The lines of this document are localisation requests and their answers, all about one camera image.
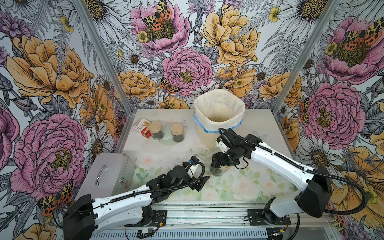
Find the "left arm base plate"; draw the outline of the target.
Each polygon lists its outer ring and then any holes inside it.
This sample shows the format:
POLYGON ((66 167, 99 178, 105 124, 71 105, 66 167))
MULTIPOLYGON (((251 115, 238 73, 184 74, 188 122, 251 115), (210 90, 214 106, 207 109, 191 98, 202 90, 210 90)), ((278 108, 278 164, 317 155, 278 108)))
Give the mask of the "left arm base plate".
POLYGON ((167 223, 167 210, 154 210, 152 214, 147 214, 137 224, 125 225, 126 227, 165 227, 167 223))

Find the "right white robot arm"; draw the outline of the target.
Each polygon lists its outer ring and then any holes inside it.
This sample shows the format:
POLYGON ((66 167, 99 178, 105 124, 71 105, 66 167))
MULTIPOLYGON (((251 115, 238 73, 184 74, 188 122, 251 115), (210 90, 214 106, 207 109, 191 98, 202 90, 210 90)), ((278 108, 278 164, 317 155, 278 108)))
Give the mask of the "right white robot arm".
POLYGON ((254 135, 241 137, 232 129, 219 128, 216 146, 221 151, 213 155, 213 168, 236 167, 240 159, 245 162, 254 161, 275 171, 297 188, 294 196, 280 200, 273 197, 267 202, 261 219, 270 225, 274 225, 278 218, 300 213, 314 218, 320 218, 324 213, 352 215, 362 211, 368 204, 368 195, 361 185, 340 176, 330 175, 325 168, 314 169, 300 164, 275 151, 254 135), (328 209, 327 204, 333 194, 333 180, 357 189, 362 195, 361 203, 351 210, 328 209))

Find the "glass jar with tea leaves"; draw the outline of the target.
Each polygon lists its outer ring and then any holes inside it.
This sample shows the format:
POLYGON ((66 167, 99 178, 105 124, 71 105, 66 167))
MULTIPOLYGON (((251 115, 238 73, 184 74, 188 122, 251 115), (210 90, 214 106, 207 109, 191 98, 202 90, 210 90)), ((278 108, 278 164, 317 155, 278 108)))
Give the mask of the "glass jar with tea leaves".
POLYGON ((216 177, 220 177, 222 176, 224 173, 226 173, 228 170, 230 170, 231 167, 220 167, 220 168, 214 168, 212 166, 210 166, 210 172, 213 176, 216 176, 216 177))

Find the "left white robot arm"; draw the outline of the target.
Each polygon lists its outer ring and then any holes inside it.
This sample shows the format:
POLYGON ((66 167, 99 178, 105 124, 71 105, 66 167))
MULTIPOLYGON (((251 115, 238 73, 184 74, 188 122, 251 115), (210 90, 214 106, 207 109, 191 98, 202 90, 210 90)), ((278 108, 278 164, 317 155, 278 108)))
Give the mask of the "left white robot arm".
POLYGON ((83 195, 63 216, 64 239, 89 240, 94 234, 121 225, 146 226, 154 217, 153 204, 184 188, 201 191, 210 178, 205 172, 205 165, 193 156, 129 192, 95 199, 83 195))

